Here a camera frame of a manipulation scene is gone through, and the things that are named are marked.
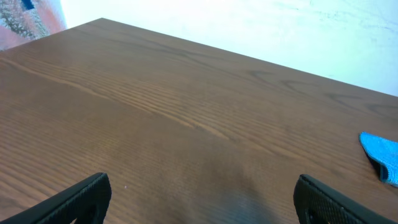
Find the blue microfiber cloth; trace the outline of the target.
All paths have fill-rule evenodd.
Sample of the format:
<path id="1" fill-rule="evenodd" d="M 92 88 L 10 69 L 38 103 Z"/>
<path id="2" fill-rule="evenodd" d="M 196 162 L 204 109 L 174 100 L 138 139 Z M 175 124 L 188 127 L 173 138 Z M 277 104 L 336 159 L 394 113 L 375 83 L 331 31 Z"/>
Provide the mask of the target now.
<path id="1" fill-rule="evenodd" d="M 362 132 L 359 141 L 381 182 L 397 187 L 397 142 Z"/>

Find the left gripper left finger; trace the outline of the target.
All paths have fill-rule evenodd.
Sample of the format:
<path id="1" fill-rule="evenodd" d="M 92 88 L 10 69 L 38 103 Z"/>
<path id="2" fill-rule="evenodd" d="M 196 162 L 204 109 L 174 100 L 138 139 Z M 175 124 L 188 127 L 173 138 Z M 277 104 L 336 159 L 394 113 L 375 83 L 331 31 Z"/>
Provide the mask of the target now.
<path id="1" fill-rule="evenodd" d="M 103 223 L 111 196 L 109 177 L 99 172 L 1 224 Z"/>

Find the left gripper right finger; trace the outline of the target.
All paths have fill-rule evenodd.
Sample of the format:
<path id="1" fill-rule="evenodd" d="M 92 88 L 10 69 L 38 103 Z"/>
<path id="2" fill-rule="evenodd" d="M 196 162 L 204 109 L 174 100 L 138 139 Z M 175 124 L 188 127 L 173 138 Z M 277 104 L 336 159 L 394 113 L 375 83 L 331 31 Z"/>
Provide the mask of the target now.
<path id="1" fill-rule="evenodd" d="M 295 185 L 294 206 L 301 224 L 395 224 L 307 174 Z"/>

